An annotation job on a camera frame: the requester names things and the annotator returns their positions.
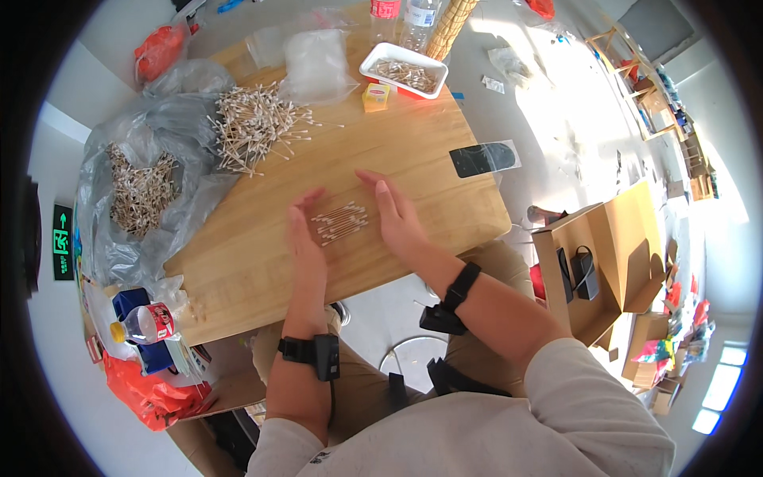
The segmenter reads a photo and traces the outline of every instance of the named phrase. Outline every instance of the hand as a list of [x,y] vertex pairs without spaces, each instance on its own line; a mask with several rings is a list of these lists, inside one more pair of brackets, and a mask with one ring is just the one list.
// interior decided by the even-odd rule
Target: hand
[[310,189],[288,206],[287,240],[293,269],[290,314],[322,316],[326,296],[328,268],[320,245],[313,241],[304,212],[324,192]]
[[429,244],[416,216],[414,203],[387,176],[378,172],[357,169],[355,175],[371,188],[381,215],[381,237],[403,263],[411,267],[413,258]]

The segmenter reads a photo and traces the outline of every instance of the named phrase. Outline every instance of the forearm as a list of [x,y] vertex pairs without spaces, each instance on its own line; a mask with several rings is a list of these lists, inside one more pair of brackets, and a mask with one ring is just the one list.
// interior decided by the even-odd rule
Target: forearm
[[[291,301],[281,337],[312,340],[317,334],[328,333],[323,293],[312,293],[305,287],[299,293],[299,299]],[[281,353],[276,353],[266,397],[266,418],[294,421],[315,434],[324,445],[328,444],[331,390],[329,383],[318,381],[313,366],[284,361]]]
[[[404,261],[441,299],[465,265],[431,243],[419,245]],[[456,313],[480,341],[517,366],[522,375],[543,345],[570,336],[547,310],[484,273]]]

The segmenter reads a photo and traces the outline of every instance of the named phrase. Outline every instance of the person's right hand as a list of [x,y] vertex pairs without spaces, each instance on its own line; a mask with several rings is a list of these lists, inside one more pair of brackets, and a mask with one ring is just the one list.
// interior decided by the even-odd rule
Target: person's right hand
[[364,169],[355,175],[374,191],[381,216],[381,238],[406,265],[429,243],[414,203],[387,176]]

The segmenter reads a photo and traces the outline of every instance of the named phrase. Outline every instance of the plastic water bottle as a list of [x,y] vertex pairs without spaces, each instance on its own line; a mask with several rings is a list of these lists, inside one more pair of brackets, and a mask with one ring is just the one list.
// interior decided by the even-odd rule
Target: plastic water bottle
[[371,47],[394,43],[394,27],[398,24],[400,0],[371,0]]
[[442,0],[408,0],[403,33],[400,35],[401,47],[425,54],[441,3]]
[[117,343],[126,340],[153,344],[175,333],[175,322],[163,303],[133,308],[124,321],[109,325],[111,338]]

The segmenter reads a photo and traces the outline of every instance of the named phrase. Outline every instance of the khaki pants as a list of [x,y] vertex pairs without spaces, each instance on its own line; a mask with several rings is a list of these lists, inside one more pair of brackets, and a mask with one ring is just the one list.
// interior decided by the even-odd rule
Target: khaki pants
[[[459,258],[474,262],[482,272],[534,299],[530,271],[522,256],[500,240],[493,240],[463,253]],[[339,334],[340,320],[327,307],[329,332]],[[253,344],[253,358],[262,382],[267,385],[275,360],[283,321],[263,327]],[[525,397],[522,376],[505,359],[494,353],[470,332],[451,335],[445,361],[462,374],[494,388]],[[392,414],[388,377],[340,340],[341,377],[334,382],[335,415],[329,429],[332,444],[343,442],[375,422]],[[408,402],[415,404],[436,397],[434,390],[424,394],[408,388]]]

